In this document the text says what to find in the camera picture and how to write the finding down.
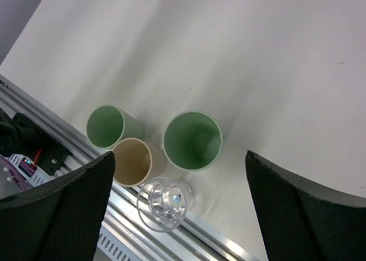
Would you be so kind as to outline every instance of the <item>black object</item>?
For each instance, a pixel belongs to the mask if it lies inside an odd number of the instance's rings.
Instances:
[[[269,261],[366,260],[366,199],[248,151],[246,176]]]
[[[108,152],[0,200],[0,260],[93,260],[114,168],[114,155]]]
[[[0,154],[9,157],[23,154],[34,161],[42,149],[38,165],[50,176],[60,169],[70,152],[39,128],[24,114],[17,113],[12,120],[0,110]]]

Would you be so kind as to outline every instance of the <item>white tabletop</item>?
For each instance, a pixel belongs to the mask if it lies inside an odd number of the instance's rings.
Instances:
[[[204,110],[225,145],[209,169],[168,176],[192,211],[266,259],[246,150],[366,197],[366,0],[43,0],[0,73],[85,133],[115,104],[161,146]]]

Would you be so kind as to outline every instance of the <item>transparent plastic cup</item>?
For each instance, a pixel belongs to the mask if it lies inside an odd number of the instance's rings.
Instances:
[[[142,186],[137,196],[137,211],[148,228],[168,232],[181,224],[193,200],[189,185],[158,177]]]

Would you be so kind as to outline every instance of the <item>silver metal bar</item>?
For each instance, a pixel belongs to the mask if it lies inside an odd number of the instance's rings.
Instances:
[[[0,100],[30,117],[72,153],[75,164],[84,165],[101,153],[67,122],[0,75]],[[66,169],[75,169],[65,165]],[[240,260],[256,261],[236,243],[192,213],[173,232],[158,234],[148,229],[136,210],[137,191],[113,183],[105,224],[147,260]]]

